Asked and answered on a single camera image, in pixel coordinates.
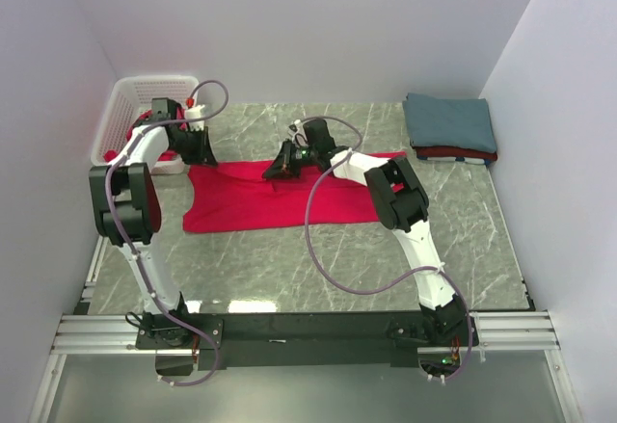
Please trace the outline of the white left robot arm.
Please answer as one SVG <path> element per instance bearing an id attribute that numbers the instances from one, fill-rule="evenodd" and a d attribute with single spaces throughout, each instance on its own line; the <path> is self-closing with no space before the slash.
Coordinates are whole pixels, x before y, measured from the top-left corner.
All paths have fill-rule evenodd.
<path id="1" fill-rule="evenodd" d="M 204 106 L 192 98 L 185 106 L 155 98 L 149 112 L 130 129 L 127 144 L 105 166 L 89 172 L 95 227 L 117 247 L 140 289 L 144 311 L 127 321 L 139 332 L 170 348 L 216 341 L 190 316 L 160 252 L 162 209 L 152 170 L 168 150 L 187 165 L 213 166 Z"/>

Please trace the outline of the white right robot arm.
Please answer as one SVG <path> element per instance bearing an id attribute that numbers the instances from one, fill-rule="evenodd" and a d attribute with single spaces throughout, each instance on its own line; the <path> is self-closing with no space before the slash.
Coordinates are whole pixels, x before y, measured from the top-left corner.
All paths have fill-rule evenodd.
<path id="1" fill-rule="evenodd" d="M 436 345 L 451 342 L 457 329 L 467 327 L 468 346 L 473 345 L 473 323 L 461 290 L 445 272 L 435 247 L 429 222 L 429 198 L 404 155 L 379 158 L 358 151 L 362 134 L 350 122 L 331 116 L 297 119 L 288 126 L 288 137 L 262 175 L 288 179 L 315 166 L 321 175 L 312 185 L 304 216 L 304 236 L 309 256 L 319 273 L 338 290 L 356 296 L 386 292 L 407 278 L 416 281 L 423 318 L 423 333 Z M 316 255 L 310 236 L 310 216 L 319 186 L 327 177 L 366 188 L 378 222 L 392 232 L 403 250 L 409 270 L 388 284 L 358 290 L 336 281 Z"/>

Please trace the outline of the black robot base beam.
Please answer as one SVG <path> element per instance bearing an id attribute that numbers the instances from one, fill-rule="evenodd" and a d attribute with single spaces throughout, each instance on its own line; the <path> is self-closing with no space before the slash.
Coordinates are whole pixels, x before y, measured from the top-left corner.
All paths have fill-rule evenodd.
<path id="1" fill-rule="evenodd" d="M 189 314 L 185 323 L 208 340 L 162 315 L 139 326 L 139 351 L 197 353 L 198 366 L 230 367 L 380 364 L 416 367 L 422 348 L 475 346 L 475 324 L 433 325 L 419 311 Z"/>

